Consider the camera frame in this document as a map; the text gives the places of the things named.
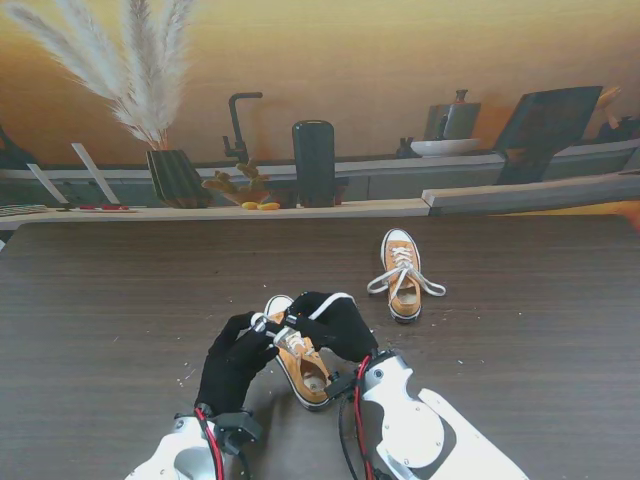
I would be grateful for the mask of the left robot hand black glove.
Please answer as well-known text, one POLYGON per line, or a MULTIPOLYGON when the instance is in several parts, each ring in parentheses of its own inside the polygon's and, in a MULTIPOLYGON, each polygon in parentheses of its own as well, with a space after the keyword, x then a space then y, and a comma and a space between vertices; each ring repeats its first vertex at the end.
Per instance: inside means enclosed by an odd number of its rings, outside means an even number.
POLYGON ((209 418, 240 412, 253 379, 279 354, 264 331, 252 328, 255 315, 232 316, 208 350, 194 406, 209 418))

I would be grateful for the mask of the right robot hand black glove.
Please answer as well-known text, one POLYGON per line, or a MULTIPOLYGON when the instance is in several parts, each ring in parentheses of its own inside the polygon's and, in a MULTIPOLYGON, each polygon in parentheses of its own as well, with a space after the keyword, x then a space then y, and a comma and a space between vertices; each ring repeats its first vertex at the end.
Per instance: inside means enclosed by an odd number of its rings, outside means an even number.
POLYGON ((316 351, 331 350, 360 363, 379 345, 354 298, 344 292, 304 292, 287 308, 284 323, 309 338, 316 351))

